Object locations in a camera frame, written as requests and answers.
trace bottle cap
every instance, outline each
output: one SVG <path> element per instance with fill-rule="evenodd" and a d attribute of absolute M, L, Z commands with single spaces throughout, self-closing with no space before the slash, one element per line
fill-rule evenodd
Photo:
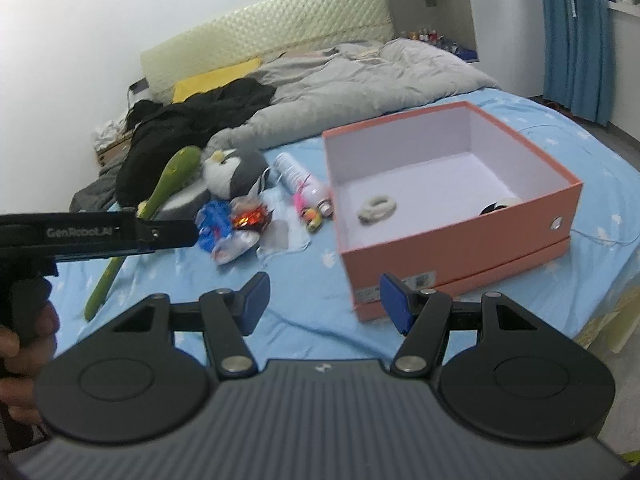
<path fill-rule="evenodd" d="M 318 211 L 325 218 L 329 218 L 329 216 L 334 214 L 334 208 L 332 207 L 331 202 L 329 202 L 328 200 L 326 202 L 318 204 Z"/>

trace gray floor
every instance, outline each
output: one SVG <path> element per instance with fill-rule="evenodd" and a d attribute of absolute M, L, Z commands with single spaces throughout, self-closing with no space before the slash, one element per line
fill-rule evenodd
<path fill-rule="evenodd" d="M 591 135 L 623 157 L 640 171 L 640 143 L 615 126 L 579 122 Z M 619 354 L 610 352 L 596 340 L 591 350 L 609 367 L 616 380 L 616 399 L 605 422 L 600 439 L 615 452 L 640 449 L 640 326 Z"/>

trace spray can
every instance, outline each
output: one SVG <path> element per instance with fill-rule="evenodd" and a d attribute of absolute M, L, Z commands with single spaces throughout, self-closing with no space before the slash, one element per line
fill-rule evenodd
<path fill-rule="evenodd" d="M 299 192 L 306 205 L 317 209 L 325 218 L 333 214 L 329 187 L 309 173 L 290 153 L 279 153 L 273 167 L 281 174 L 291 194 Z"/>

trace headboard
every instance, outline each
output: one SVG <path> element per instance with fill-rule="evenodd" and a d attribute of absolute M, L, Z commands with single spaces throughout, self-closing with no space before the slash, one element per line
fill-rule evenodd
<path fill-rule="evenodd" d="M 295 48 L 389 41 L 387 0 L 267 0 L 188 30 L 140 55 L 156 98 L 169 102 L 181 79 Z"/>

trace blue plastic wrapper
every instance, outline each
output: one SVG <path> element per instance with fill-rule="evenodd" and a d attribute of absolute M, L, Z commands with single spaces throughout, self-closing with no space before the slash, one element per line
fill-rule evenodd
<path fill-rule="evenodd" d="M 216 243 L 233 234 L 231 225 L 231 208 L 223 200 L 212 200 L 206 203 L 196 215 L 198 226 L 198 247 L 213 252 Z"/>

